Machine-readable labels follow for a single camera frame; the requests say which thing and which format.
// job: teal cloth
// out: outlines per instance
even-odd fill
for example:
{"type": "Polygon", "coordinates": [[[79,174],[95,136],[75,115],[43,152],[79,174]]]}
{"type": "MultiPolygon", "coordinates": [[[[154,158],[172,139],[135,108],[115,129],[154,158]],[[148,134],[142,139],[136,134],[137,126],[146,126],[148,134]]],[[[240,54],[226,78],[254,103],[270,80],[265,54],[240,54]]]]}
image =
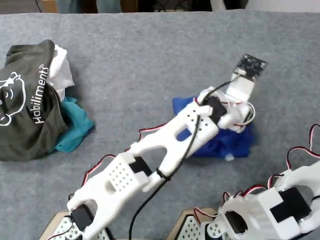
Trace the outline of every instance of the teal cloth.
{"type": "Polygon", "coordinates": [[[61,103],[63,111],[70,119],[70,128],[60,136],[54,148],[60,152],[69,153],[75,150],[94,126],[94,122],[76,102],[75,98],[66,96],[61,103]]]}

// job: folded shirt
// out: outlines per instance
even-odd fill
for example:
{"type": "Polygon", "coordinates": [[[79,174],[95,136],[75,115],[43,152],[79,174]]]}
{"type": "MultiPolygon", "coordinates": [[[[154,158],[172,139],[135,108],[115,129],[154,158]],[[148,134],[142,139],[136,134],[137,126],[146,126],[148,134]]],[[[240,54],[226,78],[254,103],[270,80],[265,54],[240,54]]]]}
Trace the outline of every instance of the folded shirt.
{"type": "Polygon", "coordinates": [[[55,44],[13,45],[0,69],[0,161],[41,157],[68,129],[60,98],[47,84],[55,44]]]}
{"type": "MultiPolygon", "coordinates": [[[[172,99],[173,112],[177,115],[194,97],[174,97],[172,99]]],[[[178,134],[177,139],[183,141],[191,133],[185,129],[178,134]]],[[[245,127],[241,133],[229,129],[219,129],[219,133],[198,149],[194,157],[216,157],[216,158],[246,158],[250,154],[250,147],[255,143],[255,131],[253,123],[245,127]]]]}

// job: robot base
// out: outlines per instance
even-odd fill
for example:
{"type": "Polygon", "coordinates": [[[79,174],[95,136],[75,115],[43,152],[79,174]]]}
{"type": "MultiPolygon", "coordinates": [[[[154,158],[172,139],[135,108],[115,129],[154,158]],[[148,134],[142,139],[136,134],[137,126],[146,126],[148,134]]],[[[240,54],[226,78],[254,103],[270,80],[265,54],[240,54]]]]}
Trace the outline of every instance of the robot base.
{"type": "MultiPolygon", "coordinates": [[[[213,208],[203,208],[204,212],[215,215],[217,213],[213,208]]],[[[212,218],[199,215],[201,222],[212,222],[212,218]]],[[[166,238],[166,240],[213,240],[213,238],[203,236],[206,231],[201,229],[201,226],[197,223],[193,209],[185,209],[180,214],[176,224],[172,231],[166,238]]],[[[228,235],[223,235],[221,238],[216,240],[231,240],[228,235]]]]}
{"type": "MultiPolygon", "coordinates": [[[[39,240],[47,240],[52,235],[67,231],[71,226],[70,218],[65,217],[67,215],[69,215],[69,212],[67,211],[58,212],[46,226],[39,240]]],[[[77,225],[73,223],[70,231],[61,236],[56,236],[52,240],[82,240],[81,232],[77,225]]],[[[113,237],[109,230],[104,229],[93,240],[113,240],[113,237]]]]}

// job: dark green t-shirt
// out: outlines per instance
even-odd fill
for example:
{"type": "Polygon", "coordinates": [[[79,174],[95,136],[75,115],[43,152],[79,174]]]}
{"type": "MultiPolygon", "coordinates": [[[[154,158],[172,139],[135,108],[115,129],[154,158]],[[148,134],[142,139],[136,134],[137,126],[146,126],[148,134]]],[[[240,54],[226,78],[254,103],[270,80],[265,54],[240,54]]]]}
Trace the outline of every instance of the dark green t-shirt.
{"type": "Polygon", "coordinates": [[[55,44],[14,45],[0,70],[0,160],[43,156],[68,126],[47,78],[55,44]]]}

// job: white robot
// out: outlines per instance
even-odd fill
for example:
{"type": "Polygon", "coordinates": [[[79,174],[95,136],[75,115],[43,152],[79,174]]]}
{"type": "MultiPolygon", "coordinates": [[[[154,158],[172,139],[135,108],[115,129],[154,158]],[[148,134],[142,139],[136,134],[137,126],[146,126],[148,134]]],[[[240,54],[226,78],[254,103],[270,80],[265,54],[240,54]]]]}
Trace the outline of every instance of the white robot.
{"type": "MultiPolygon", "coordinates": [[[[175,118],[133,143],[127,151],[115,156],[102,172],[84,182],[67,203],[82,239],[93,240],[135,194],[148,192],[172,177],[185,158],[217,135],[219,129],[243,131],[255,116],[248,100],[266,66],[265,61],[244,55],[231,81],[203,90],[175,118]],[[225,93],[219,91],[227,84],[225,93]],[[191,136],[178,141],[177,135],[185,128],[191,136]],[[167,153],[152,172],[141,155],[163,147],[167,153]],[[83,221],[79,213],[86,209],[79,211],[79,207],[88,206],[92,201],[97,205],[95,216],[92,221],[83,221]]],[[[227,233],[231,240],[291,240],[309,233],[320,226],[320,199],[316,197],[308,208],[292,186],[309,186],[314,195],[319,196],[319,171],[320,163],[288,170],[274,187],[260,194],[230,197],[212,222],[201,224],[201,238],[221,239],[227,233]]]]}

